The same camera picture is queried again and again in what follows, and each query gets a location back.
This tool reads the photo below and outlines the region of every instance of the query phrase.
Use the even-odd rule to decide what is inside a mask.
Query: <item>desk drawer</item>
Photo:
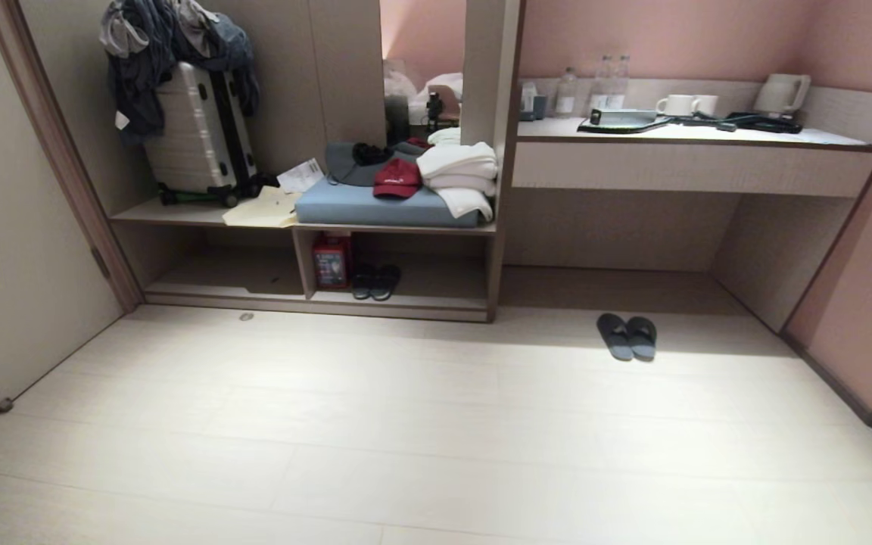
[[[872,152],[750,145],[518,142],[513,186],[857,197]]]

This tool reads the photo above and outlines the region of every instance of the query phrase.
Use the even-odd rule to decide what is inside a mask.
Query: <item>water bottle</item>
[[[557,105],[554,114],[557,117],[571,117],[574,115],[574,99],[578,95],[578,77],[574,75],[574,68],[568,66],[564,75],[557,83]]]
[[[608,107],[612,110],[621,110],[624,107],[624,97],[628,93],[628,80],[631,78],[630,68],[628,67],[630,62],[630,55],[621,55],[621,62],[618,63],[617,69],[615,69],[615,76],[612,77],[612,97],[608,104]]]
[[[612,56],[605,55],[591,86],[591,110],[606,110],[612,95]]]

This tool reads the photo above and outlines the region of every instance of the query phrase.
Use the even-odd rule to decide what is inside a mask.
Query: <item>floor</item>
[[[494,325],[142,307],[0,416],[0,545],[872,544],[872,431],[727,294],[536,280]]]

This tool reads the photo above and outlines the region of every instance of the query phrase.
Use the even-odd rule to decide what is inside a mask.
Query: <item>black slipper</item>
[[[375,285],[376,269],[371,265],[356,265],[352,276],[352,296],[359,301],[368,299],[372,286]]]
[[[598,318],[598,331],[615,359],[630,362],[633,358],[631,346],[628,344],[628,326],[617,314],[602,314]]]
[[[395,291],[395,286],[399,283],[402,277],[402,270],[398,266],[387,265],[378,270],[378,275],[375,277],[375,282],[372,284],[370,294],[372,299],[377,301],[385,301],[392,297],[392,292]]]
[[[653,361],[657,341],[658,330],[651,320],[641,316],[628,320],[628,344],[637,359],[643,362]]]

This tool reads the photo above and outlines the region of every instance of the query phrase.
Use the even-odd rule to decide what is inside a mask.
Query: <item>blue cushion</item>
[[[409,199],[377,198],[371,187],[332,185],[322,179],[294,205],[301,223],[350,223],[399,227],[477,226],[478,211],[460,218],[450,214],[443,199],[422,187]]]

